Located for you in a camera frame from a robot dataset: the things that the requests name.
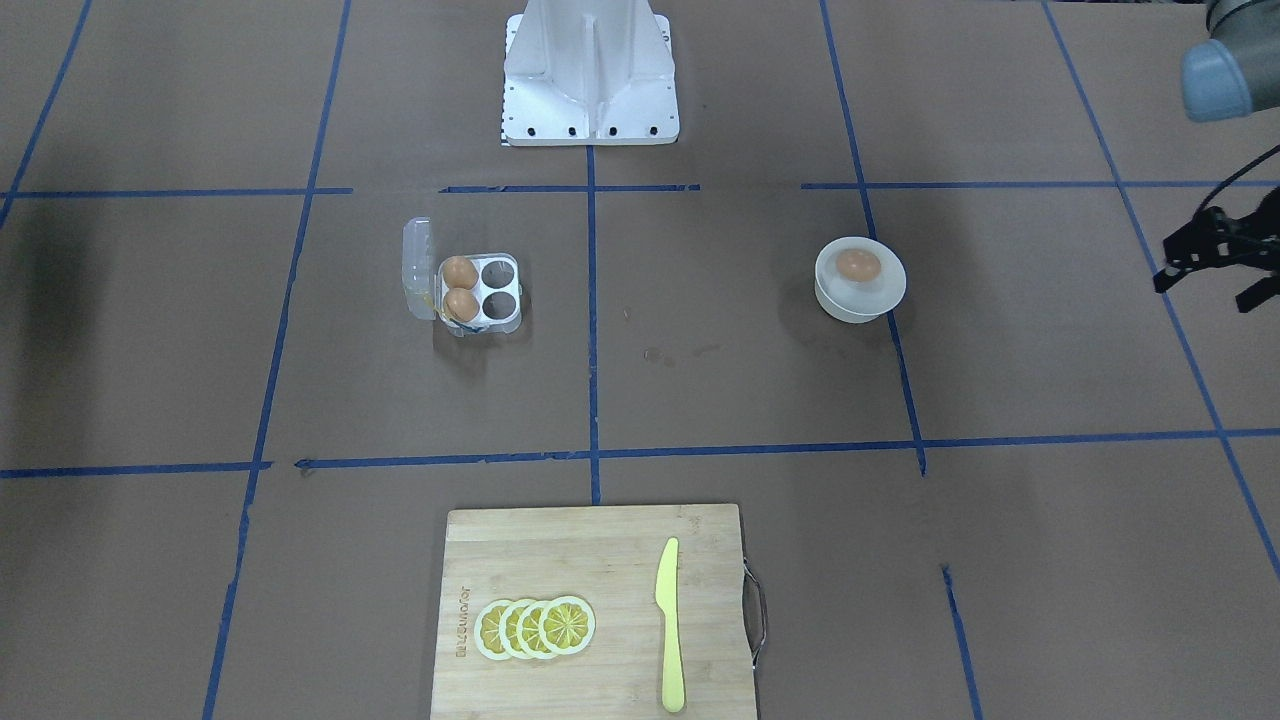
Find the knife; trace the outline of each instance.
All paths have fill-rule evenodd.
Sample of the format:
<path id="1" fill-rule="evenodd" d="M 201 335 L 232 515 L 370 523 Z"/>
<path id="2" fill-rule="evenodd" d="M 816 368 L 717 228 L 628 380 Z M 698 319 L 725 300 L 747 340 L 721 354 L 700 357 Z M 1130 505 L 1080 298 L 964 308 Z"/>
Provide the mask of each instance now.
<path id="1" fill-rule="evenodd" d="M 653 600 L 663 614 L 666 634 L 662 642 L 662 706 L 667 712 L 685 707 L 685 669 L 680 661 L 680 623 L 676 620 L 676 565 L 680 539 L 668 538 L 658 561 L 658 583 Z"/>

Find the brown egg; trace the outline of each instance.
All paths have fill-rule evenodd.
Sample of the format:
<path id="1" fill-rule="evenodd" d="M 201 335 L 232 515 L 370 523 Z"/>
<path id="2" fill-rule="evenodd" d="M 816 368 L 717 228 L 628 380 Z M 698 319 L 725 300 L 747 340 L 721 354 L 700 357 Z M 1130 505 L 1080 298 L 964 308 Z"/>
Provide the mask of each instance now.
<path id="1" fill-rule="evenodd" d="M 454 255 L 445 260 L 440 268 L 440 274 L 444 275 L 444 284 L 447 287 L 461 287 L 463 290 L 471 290 L 480 279 L 480 273 L 476 270 L 475 263 L 461 255 Z"/>
<path id="2" fill-rule="evenodd" d="M 869 282 L 879 277 L 879 258 L 865 250 L 845 250 L 836 255 L 836 270 L 854 282 Z"/>
<path id="3" fill-rule="evenodd" d="M 444 310 L 460 323 L 470 323 L 480 314 L 480 304 L 470 290 L 456 287 L 444 293 Z"/>

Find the cutting board handle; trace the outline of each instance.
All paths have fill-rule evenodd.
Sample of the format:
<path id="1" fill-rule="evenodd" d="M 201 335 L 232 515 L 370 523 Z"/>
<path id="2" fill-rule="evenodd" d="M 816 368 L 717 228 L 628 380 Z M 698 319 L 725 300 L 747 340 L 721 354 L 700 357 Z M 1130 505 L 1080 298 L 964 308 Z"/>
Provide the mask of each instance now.
<path id="1" fill-rule="evenodd" d="M 759 638 L 753 638 L 751 634 L 751 620 L 749 618 L 748 609 L 750 605 L 748 600 L 750 596 L 755 597 L 755 629 Z M 751 671 L 754 673 L 760 662 L 760 651 L 764 650 L 764 643 L 769 639 L 769 607 L 764 602 L 764 587 L 760 580 L 751 571 L 751 562 L 742 556 L 742 624 L 746 626 L 746 646 L 751 648 Z"/>

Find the cutting board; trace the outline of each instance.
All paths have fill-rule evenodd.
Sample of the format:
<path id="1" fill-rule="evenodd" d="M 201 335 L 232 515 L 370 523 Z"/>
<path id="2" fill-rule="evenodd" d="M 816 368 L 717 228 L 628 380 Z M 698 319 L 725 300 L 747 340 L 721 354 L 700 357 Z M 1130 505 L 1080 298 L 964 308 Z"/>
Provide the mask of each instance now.
<path id="1" fill-rule="evenodd" d="M 658 560 L 680 538 L 680 717 L 755 720 L 736 505 L 456 510 L 449 514 L 433 720 L 664 719 Z M 498 598 L 576 594 L 595 637 L 548 661 L 484 657 L 475 620 Z"/>

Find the lemon slice print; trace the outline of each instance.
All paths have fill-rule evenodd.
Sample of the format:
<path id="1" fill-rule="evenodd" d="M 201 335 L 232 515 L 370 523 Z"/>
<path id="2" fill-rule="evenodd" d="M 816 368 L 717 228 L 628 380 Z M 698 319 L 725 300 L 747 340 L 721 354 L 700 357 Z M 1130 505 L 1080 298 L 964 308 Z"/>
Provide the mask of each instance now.
<path id="1" fill-rule="evenodd" d="M 502 650 L 502 611 L 511 605 L 509 600 L 495 600 L 476 616 L 476 650 L 489 660 L 508 660 L 511 653 Z"/>
<path id="2" fill-rule="evenodd" d="M 595 612 L 585 600 L 572 594 L 548 601 L 538 624 L 538 637 L 556 655 L 581 652 L 594 634 Z"/>
<path id="3" fill-rule="evenodd" d="M 556 653 L 547 650 L 543 644 L 541 635 L 538 634 L 538 625 L 543 619 L 543 610 L 547 609 L 547 601 L 534 602 L 525 607 L 520 612 L 520 619 L 516 620 L 516 641 L 518 642 L 520 650 L 525 651 L 530 657 L 536 657 L 538 660 L 550 660 L 556 657 Z"/>
<path id="4" fill-rule="evenodd" d="M 502 650 L 517 660 L 529 660 L 532 657 L 520 650 L 520 614 L 534 602 L 538 601 L 532 598 L 517 600 L 508 605 L 498 618 L 498 626 L 502 628 L 498 641 L 502 643 Z"/>

